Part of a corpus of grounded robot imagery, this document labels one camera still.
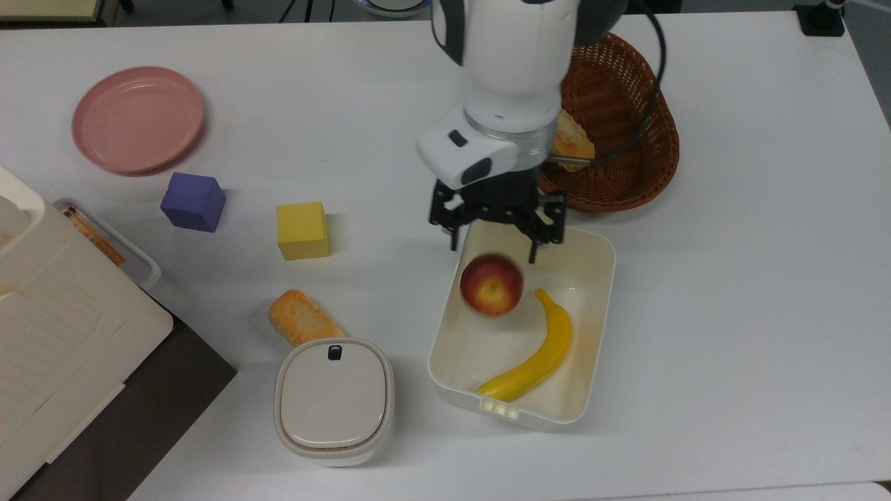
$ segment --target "wicker basket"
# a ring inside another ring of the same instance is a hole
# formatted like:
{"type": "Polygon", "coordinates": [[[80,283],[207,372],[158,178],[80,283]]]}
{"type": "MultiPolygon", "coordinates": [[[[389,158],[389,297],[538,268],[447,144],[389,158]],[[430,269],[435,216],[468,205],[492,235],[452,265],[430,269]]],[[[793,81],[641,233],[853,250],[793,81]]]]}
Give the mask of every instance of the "wicker basket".
{"type": "MultiPolygon", "coordinates": [[[[584,128],[597,155],[621,146],[641,120],[656,81],[649,64],[622,38],[576,47],[563,79],[563,108],[584,128]]],[[[653,200],[677,169],[679,141],[665,97],[659,93],[641,138],[625,154],[599,166],[567,172],[544,165],[545,193],[566,190],[569,207],[617,212],[653,200]]]]}

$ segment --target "purple cube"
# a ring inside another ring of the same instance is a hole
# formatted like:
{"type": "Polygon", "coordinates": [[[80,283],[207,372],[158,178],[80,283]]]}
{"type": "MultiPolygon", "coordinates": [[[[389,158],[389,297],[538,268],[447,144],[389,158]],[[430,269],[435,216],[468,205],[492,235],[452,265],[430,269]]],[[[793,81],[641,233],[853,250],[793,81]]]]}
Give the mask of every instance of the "purple cube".
{"type": "Polygon", "coordinates": [[[213,177],[174,172],[161,210],[173,226],[213,233],[224,205],[225,194],[213,177]]]}

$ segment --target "banana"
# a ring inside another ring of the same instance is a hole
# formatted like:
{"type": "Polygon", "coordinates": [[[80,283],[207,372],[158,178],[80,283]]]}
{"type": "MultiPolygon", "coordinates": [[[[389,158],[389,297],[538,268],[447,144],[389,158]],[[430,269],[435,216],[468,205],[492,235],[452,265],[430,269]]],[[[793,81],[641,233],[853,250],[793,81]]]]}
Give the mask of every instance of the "banana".
{"type": "Polygon", "coordinates": [[[522,364],[483,383],[477,388],[477,393],[510,402],[544,381],[566,357],[569,342],[572,341],[572,322],[569,320],[569,313],[542,289],[535,289],[535,296],[544,307],[544,318],[548,327],[541,348],[522,364]]]}

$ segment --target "apple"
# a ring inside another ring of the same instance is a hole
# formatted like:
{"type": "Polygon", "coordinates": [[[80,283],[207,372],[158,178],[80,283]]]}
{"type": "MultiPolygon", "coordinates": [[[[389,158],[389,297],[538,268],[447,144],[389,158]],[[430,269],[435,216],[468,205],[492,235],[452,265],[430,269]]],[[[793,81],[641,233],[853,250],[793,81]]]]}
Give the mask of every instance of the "apple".
{"type": "Polygon", "coordinates": [[[501,254],[482,254],[461,273],[461,295],[471,308],[501,316],[517,306],[523,294],[523,274],[501,254]]]}

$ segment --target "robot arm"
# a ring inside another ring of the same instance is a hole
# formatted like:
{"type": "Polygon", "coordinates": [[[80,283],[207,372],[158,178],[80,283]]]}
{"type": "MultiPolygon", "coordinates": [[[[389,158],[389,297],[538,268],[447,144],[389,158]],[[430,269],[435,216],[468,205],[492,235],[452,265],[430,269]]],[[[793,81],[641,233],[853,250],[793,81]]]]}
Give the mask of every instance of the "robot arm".
{"type": "Polygon", "coordinates": [[[470,82],[463,103],[417,142],[437,177],[430,222],[452,235],[453,249],[460,227],[476,218],[529,236],[530,262],[538,244],[562,242],[566,196],[541,195],[537,185],[552,150],[576,21],[581,13],[589,27],[599,25],[599,40],[626,2],[433,1],[433,35],[470,82]],[[462,204],[447,209],[455,195],[462,204]]]}

